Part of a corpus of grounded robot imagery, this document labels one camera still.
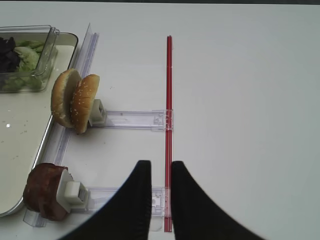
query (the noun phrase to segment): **hamburger bun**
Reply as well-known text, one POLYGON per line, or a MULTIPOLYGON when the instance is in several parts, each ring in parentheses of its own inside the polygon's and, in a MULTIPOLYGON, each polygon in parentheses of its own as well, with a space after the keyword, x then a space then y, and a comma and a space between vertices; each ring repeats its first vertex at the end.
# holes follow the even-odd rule
POLYGON ((100 77, 86 76, 77 83, 71 102, 71 122, 75 131, 82 134, 87 130, 89 116, 94 104, 100 77))
POLYGON ((70 68, 59 75, 51 93, 51 113, 54 120, 66 128, 72 128, 71 101, 81 76, 78 71, 70 68))

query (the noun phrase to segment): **white table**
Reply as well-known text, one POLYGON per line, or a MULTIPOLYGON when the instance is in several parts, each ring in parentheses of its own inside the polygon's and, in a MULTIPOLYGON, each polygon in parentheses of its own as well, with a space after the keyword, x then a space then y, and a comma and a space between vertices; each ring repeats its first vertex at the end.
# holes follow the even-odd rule
MULTIPOLYGON (((319 239, 320 6, 0 2, 3 26, 50 24, 82 40, 89 21, 100 32, 91 72, 102 78, 119 72, 106 66, 106 54, 118 65, 148 58, 163 66, 171 34, 173 159, 256 234, 319 239)), ((164 99, 141 107, 161 108, 164 99)), ((152 180, 164 184, 164 174, 152 180)), ((52 240, 70 230, 32 229, 23 213, 0 219, 2 239, 52 240)))

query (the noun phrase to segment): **red straw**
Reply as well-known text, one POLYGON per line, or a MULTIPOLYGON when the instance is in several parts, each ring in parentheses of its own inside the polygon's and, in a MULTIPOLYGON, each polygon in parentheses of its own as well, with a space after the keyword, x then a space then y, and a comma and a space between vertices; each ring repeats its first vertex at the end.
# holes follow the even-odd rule
POLYGON ((172 218, 168 215, 171 213, 170 208, 170 189, 171 189, 171 164, 172 164, 172 36, 166 39, 166 110, 167 126, 165 131, 165 213, 164 231, 172 232, 172 218))

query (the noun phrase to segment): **plastic container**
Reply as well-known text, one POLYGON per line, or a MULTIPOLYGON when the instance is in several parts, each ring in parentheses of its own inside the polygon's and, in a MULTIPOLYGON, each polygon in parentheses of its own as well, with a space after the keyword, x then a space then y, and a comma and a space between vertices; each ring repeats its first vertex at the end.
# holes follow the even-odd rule
POLYGON ((12 37, 19 47, 14 51, 18 52, 20 49, 21 59, 15 72, 0 73, 0 93, 44 90, 57 55, 56 40, 59 34, 60 31, 50 25, 0 27, 0 38, 8 40, 12 37), (21 47, 24 47, 23 50, 27 47, 37 53, 38 60, 32 67, 26 66, 28 55, 21 54, 21 47))

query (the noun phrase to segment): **white surface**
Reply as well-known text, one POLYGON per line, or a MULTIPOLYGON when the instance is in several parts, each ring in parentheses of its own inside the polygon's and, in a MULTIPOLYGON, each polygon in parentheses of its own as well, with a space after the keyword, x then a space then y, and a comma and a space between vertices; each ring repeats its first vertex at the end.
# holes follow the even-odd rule
POLYGON ((51 115, 51 89, 68 68, 74 47, 56 46, 57 56, 47 88, 42 92, 0 95, 0 214, 21 199, 28 174, 51 115))
MULTIPOLYGON (((163 108, 159 93, 171 34, 173 158, 255 233, 270 240, 319 239, 319 6, 0 2, 1 25, 35 25, 38 19, 79 39, 89 21, 100 32, 91 72, 105 79, 106 91, 98 94, 109 109, 163 108), (157 83, 151 92, 144 91, 150 89, 146 79, 157 83)), ((114 129, 99 138, 115 137, 129 147, 138 134, 114 129)), ((110 160, 119 176, 86 181, 119 183, 133 166, 133 158, 122 154, 123 170, 110 160)), ((152 177, 161 182, 162 176, 152 177)), ((21 221, 19 215, 0 219, 1 237, 56 239, 70 228, 31 229, 21 221)))

